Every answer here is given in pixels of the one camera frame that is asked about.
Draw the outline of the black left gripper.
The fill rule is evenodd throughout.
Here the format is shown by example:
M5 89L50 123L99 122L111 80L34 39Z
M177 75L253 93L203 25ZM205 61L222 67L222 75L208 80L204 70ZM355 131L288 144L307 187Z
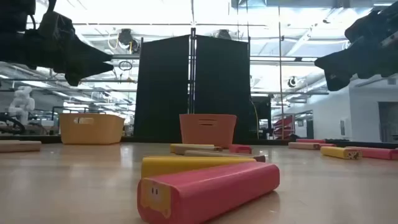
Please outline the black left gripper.
M47 67L64 73L70 86L78 86L82 79L113 70L105 62L107 54L80 39L73 29L62 30L59 38L46 38L37 30L25 33L1 32L1 61L27 65L29 68Z

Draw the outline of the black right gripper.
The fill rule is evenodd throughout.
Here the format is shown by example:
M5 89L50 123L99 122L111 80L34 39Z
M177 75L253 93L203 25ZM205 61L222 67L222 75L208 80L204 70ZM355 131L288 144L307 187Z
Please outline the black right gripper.
M315 66L325 72L329 91L338 91L347 87L354 75L359 78L371 78L380 75L388 78L397 73L397 32L380 42L366 68L363 57L366 55L366 40L358 39L347 49L320 57Z

